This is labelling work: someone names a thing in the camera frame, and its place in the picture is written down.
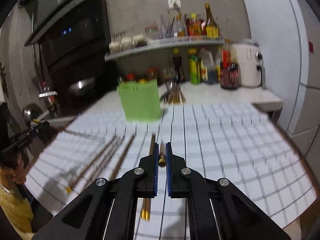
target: glass jar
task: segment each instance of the glass jar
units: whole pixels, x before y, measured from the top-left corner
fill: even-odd
[[[120,41],[112,41],[112,42],[110,42],[110,44],[109,44],[110,53],[111,54],[115,54],[115,53],[120,52],[120,46],[121,46]]]
[[[121,51],[133,49],[133,39],[131,37],[124,37],[121,39]]]
[[[157,26],[148,26],[144,31],[147,39],[151,41],[159,40],[159,31]]]
[[[145,35],[140,34],[140,35],[133,36],[133,44],[135,48],[147,46],[147,39]]]

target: kitchen counter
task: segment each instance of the kitchen counter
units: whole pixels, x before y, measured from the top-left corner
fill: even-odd
[[[160,86],[159,96],[165,91],[165,85]],[[186,82],[181,85],[181,91],[188,105],[242,102],[255,104],[264,112],[279,111],[282,108],[282,100],[270,91],[262,90],[261,87],[252,89],[240,87],[237,90],[225,90],[219,84],[207,85],[202,83],[193,85],[190,82]],[[90,107],[86,113],[117,111],[121,109],[122,106],[118,93],[111,91]]]

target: gray wall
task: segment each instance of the gray wall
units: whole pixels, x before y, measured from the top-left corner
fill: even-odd
[[[183,14],[199,13],[203,18],[206,17],[204,3],[209,2],[225,37],[232,41],[251,37],[244,0],[181,0],[181,2]],[[168,11],[167,0],[107,0],[107,7],[112,36],[124,31],[127,36],[144,33],[144,28],[156,23],[161,14],[168,21],[172,20],[177,13]],[[23,46],[30,32],[31,13],[28,13],[25,8],[15,6],[2,30],[0,57],[7,71],[10,70],[7,78],[11,81],[8,83],[11,85],[11,91],[14,91],[20,109],[31,102],[44,107],[43,102],[37,98],[38,87],[35,82],[36,72],[31,46],[26,48]],[[187,49],[180,50],[186,76],[188,76]],[[216,47],[211,49],[213,53],[217,50]],[[173,66],[172,50],[119,60],[119,68],[124,74],[132,71],[138,74],[145,73],[148,67],[154,66],[159,68]]]
[[[127,31],[128,35],[144,33],[160,15],[172,20],[176,11],[168,13],[168,0],[107,0],[111,36]],[[251,37],[249,20],[243,0],[181,0],[182,13],[200,13],[206,17],[204,3],[210,3],[226,37],[238,41]]]

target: wall outlet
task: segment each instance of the wall outlet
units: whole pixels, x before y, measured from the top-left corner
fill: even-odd
[[[176,8],[174,4],[176,4],[178,8],[182,8],[181,0],[168,0],[169,10],[174,10]]]

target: person's arm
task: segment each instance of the person's arm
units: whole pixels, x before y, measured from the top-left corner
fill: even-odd
[[[11,186],[7,180],[7,175],[12,175],[12,181],[17,184],[23,184],[26,182],[27,171],[23,169],[24,163],[21,158],[21,154],[17,156],[17,168],[14,170],[9,167],[0,167],[0,185],[7,189],[11,189]]]

